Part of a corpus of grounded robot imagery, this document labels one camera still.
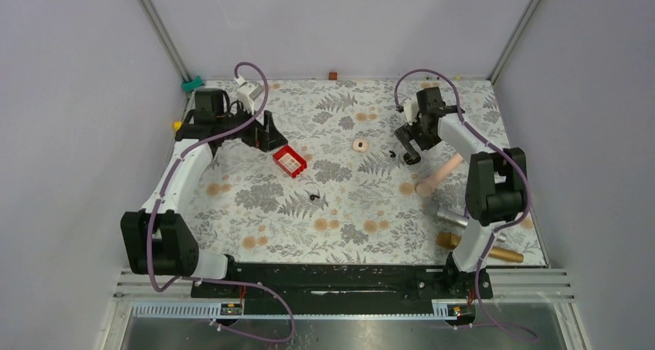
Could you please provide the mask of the black earbud charging case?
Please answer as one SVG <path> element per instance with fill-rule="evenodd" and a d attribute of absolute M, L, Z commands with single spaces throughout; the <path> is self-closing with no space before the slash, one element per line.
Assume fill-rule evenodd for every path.
<path fill-rule="evenodd" d="M 412 155 L 408 152 L 403 155 L 402 159 L 407 165 L 416 165 L 421 161 L 421 157 L 419 155 Z"/>

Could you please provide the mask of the beige earbud charging case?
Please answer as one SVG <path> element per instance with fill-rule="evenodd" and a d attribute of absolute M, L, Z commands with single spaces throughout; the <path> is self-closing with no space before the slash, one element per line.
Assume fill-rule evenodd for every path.
<path fill-rule="evenodd" d="M 365 153 L 369 149 L 369 141 L 365 139 L 355 139 L 352 144 L 352 149 L 358 153 Z"/>

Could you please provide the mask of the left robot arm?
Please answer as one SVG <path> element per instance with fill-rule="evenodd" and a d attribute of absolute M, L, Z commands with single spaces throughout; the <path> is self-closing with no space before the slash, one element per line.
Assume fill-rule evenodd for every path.
<path fill-rule="evenodd" d="M 195 106 L 175 132 L 173 153 L 156 189 L 138 211 L 126 212 L 120 220 L 133 273 L 210 280 L 223 297 L 237 292 L 240 278 L 228 268 L 228 256 L 201 248 L 183 215 L 225 141 L 240 140 L 263 152 L 287 144 L 272 113 L 255 107 L 261 96 L 266 91 L 256 82 L 242 83 L 235 100 L 219 88 L 194 93 Z"/>

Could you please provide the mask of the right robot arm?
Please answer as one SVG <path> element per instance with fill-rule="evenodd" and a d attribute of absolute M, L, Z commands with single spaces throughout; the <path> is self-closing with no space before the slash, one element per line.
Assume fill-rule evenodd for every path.
<path fill-rule="evenodd" d="M 406 150 L 407 165 L 419 163 L 421 151 L 441 142 L 469 165 L 464 198 L 470 221 L 451 253 L 456 268 L 443 276 L 444 290 L 462 297 L 473 288 L 471 273 L 484 267 L 495 234 L 528 211 L 525 153 L 520 148 L 500 149 L 487 140 L 465 121 L 459 103 L 445 103 L 437 87 L 398 102 L 396 110 L 406 120 L 395 136 Z"/>

